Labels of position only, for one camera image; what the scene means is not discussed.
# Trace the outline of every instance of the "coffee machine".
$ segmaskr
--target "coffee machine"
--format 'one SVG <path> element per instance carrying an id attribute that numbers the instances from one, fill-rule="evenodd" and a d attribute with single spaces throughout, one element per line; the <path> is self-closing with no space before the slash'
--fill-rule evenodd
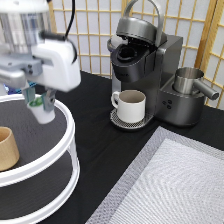
<path id="1" fill-rule="evenodd" d="M 137 1 L 129 2 L 119 21 L 116 35 L 128 43 L 111 50 L 111 63 L 113 79 L 116 79 L 116 83 L 119 80 L 120 91 L 138 90 L 145 94 L 146 116 L 137 124 L 127 124 L 119 120 L 116 110 L 113 110 L 111 121 L 125 130 L 142 128 L 153 118 L 176 126 L 192 126 L 200 119 L 206 96 L 201 91 L 183 94 L 173 87 L 183 38 L 167 35 L 162 31 L 164 13 L 155 0 L 148 1 L 157 11 L 158 27 L 129 17 L 130 10 Z M 210 87 L 208 89 L 212 95 L 210 98 L 216 99 L 217 92 Z"/>

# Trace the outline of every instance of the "black table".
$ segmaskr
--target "black table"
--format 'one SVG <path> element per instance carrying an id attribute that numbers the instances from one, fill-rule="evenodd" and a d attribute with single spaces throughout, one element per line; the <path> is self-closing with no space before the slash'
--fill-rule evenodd
<path id="1" fill-rule="evenodd" d="M 56 98 L 72 112 L 76 123 L 77 153 L 81 174 L 68 201 L 43 224 L 83 224 L 116 184 L 158 126 L 224 150 L 224 111 L 204 107 L 201 121 L 177 128 L 154 120 L 144 129 L 127 133 L 112 126 L 109 115 L 111 80 L 82 72 L 82 82 Z M 43 88 L 37 87 L 37 93 Z"/>

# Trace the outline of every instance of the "round tray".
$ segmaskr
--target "round tray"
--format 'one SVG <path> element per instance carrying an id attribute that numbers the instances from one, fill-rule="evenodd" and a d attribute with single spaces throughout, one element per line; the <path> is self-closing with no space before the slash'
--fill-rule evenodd
<path id="1" fill-rule="evenodd" d="M 56 100 L 56 119 L 40 125 L 23 99 L 22 95 L 0 97 L 0 125 L 12 129 L 20 152 L 18 164 L 0 173 L 0 187 L 45 170 L 65 153 L 75 134 L 73 117 L 64 104 Z"/>
<path id="2" fill-rule="evenodd" d="M 145 117 L 143 120 L 137 122 L 137 123 L 126 123 L 122 121 L 118 116 L 117 116 L 117 109 L 113 109 L 110 112 L 110 120 L 115 125 L 117 128 L 125 130 L 125 131 L 138 131 L 139 129 L 144 128 L 149 122 L 153 119 L 152 115 L 145 114 Z"/>
<path id="3" fill-rule="evenodd" d="M 80 172 L 68 108 L 56 101 L 56 118 L 40 125 L 23 99 L 0 97 L 0 125 L 12 129 L 20 152 L 19 162 L 0 172 L 0 224 L 47 218 L 69 198 Z"/>

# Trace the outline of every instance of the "beige cup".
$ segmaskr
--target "beige cup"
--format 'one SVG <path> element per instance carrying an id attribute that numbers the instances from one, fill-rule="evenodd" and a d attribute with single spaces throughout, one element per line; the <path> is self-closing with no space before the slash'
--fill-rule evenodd
<path id="1" fill-rule="evenodd" d="M 0 171 L 14 166 L 19 160 L 19 151 L 12 130 L 0 127 Z"/>

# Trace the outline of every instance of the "drip tray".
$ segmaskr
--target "drip tray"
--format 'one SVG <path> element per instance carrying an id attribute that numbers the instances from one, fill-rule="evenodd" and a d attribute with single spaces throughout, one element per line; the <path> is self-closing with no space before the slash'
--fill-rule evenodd
<path id="1" fill-rule="evenodd" d="M 153 119 L 152 115 L 145 114 L 145 117 L 143 120 L 137 122 L 137 123 L 126 123 L 117 116 L 117 110 L 114 109 L 110 113 L 110 120 L 111 122 L 118 128 L 121 128 L 126 131 L 137 131 L 141 128 L 144 128 L 151 120 Z"/>

